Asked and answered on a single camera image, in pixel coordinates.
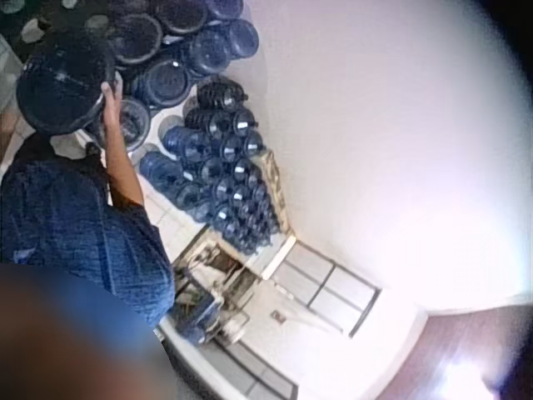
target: white wall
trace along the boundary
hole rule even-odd
[[[297,236],[430,310],[531,287],[531,105],[466,0],[247,0],[252,93]]]
[[[277,310],[287,320],[270,317]],[[374,399],[394,377],[426,314],[392,291],[381,293],[353,339],[328,327],[265,281],[248,303],[242,341],[299,385],[301,400]]]

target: blue shirt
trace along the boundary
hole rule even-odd
[[[108,205],[103,185],[80,166],[62,157],[13,163],[0,188],[0,262],[85,278],[154,327],[174,300],[159,232],[143,207]]]

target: wooden floor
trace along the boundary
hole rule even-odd
[[[498,388],[520,355],[532,318],[533,307],[527,306],[430,317],[411,355],[378,399],[442,400],[438,388],[450,365],[474,364],[484,381]]]

